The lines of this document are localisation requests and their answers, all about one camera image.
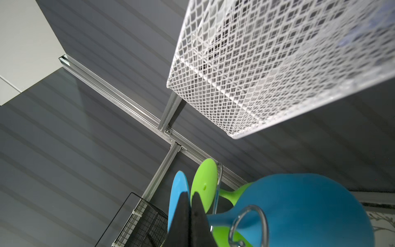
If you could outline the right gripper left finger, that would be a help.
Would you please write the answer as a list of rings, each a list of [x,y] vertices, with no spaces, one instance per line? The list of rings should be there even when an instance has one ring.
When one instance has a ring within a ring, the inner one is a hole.
[[[190,223],[190,199],[187,192],[182,192],[163,247],[189,247],[191,242]]]

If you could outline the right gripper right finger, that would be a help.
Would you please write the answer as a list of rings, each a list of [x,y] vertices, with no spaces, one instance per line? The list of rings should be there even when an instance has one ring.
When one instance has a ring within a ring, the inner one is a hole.
[[[206,213],[198,192],[192,196],[190,216],[190,246],[217,247],[217,243],[210,231]]]

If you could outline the chrome wine glass rack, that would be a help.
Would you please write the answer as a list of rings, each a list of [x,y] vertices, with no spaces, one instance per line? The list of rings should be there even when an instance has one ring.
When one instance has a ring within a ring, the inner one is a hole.
[[[241,197],[242,193],[249,187],[248,184],[243,185],[239,189],[233,191],[230,196],[226,195],[226,191],[220,188],[223,165],[215,162],[217,175],[215,175],[215,195],[212,202],[213,215],[217,213],[219,197],[226,197],[232,203]],[[267,247],[269,244],[269,229],[267,218],[263,210],[256,205],[249,205],[243,208],[237,217],[232,218],[233,222],[230,226],[211,227],[212,234],[220,247],[251,247],[252,242],[261,239],[260,247]]]

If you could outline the blue wine glass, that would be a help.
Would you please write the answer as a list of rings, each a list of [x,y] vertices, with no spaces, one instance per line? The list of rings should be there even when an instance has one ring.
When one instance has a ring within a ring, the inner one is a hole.
[[[360,202],[339,183],[315,174],[277,174],[254,182],[236,205],[208,214],[211,227],[230,226],[249,205],[260,207],[268,247],[372,247],[370,220]]]

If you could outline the green wine glass back right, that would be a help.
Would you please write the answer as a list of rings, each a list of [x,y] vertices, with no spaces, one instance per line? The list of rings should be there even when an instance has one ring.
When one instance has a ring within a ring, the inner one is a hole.
[[[218,166],[216,162],[208,158],[199,166],[197,169],[191,187],[191,199],[195,192],[198,192],[203,204],[205,213],[208,213],[215,201],[218,187]],[[219,189],[219,197],[225,198],[236,205],[242,194],[250,187],[253,183],[247,183],[234,191],[227,191]],[[218,247],[230,247],[228,243],[228,235],[230,228],[227,226],[215,226],[212,235],[218,245]],[[252,247],[252,245],[238,232],[234,233],[235,240],[242,240],[246,247]]]

